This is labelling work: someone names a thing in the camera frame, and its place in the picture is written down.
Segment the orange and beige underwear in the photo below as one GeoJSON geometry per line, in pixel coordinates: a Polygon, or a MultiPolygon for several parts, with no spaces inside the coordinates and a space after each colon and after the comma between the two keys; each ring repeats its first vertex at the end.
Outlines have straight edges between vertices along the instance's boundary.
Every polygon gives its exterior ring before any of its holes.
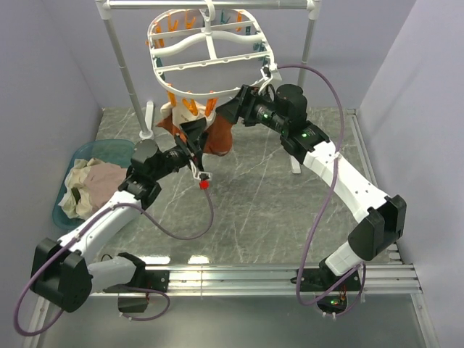
{"type": "Polygon", "coordinates": [[[185,141],[186,137],[182,134],[180,126],[189,121],[205,119],[207,121],[206,133],[208,137],[204,146],[204,153],[219,157],[225,156],[233,146],[232,125],[215,112],[211,112],[206,116],[204,113],[206,107],[204,105],[197,103],[196,107],[198,115],[193,115],[182,103],[173,106],[168,102],[162,105],[160,108],[161,120],[157,123],[157,127],[164,128],[172,136],[178,133],[181,139],[185,141]]]}

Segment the white oval clip hanger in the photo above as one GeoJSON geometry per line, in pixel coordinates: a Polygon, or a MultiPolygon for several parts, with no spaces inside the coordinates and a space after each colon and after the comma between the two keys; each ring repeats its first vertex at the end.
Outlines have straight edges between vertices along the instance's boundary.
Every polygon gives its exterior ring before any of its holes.
{"type": "Polygon", "coordinates": [[[157,82],[187,99],[260,87],[261,67],[276,63],[264,30],[244,9],[168,10],[150,23],[146,44],[157,82]]]}

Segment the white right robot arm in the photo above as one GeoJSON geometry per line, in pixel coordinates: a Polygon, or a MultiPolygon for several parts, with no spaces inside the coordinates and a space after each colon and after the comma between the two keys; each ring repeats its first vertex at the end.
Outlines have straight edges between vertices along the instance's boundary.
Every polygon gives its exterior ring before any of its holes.
{"type": "Polygon", "coordinates": [[[325,288],[337,289],[352,267],[371,261],[402,236],[405,200],[376,188],[307,120],[307,99],[299,86],[268,86],[260,93],[257,87],[244,85],[216,112],[231,124],[241,120],[246,126],[262,124],[279,133],[286,152],[327,183],[357,221],[347,241],[320,263],[319,279],[325,288]]]}

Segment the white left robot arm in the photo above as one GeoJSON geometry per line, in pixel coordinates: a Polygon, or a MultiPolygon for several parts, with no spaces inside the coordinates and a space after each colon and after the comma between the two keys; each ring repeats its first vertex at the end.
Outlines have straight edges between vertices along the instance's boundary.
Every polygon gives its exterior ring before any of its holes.
{"type": "Polygon", "coordinates": [[[162,151],[153,139],[134,146],[126,177],[109,201],[75,230],[53,241],[44,239],[35,250],[30,283],[26,286],[65,312],[76,311],[90,294],[121,286],[139,291],[152,282],[140,258],[121,252],[94,262],[96,253],[123,227],[145,215],[161,192],[160,179],[189,167],[203,186],[211,176],[202,170],[207,121],[181,125],[175,146],[162,151]]]}

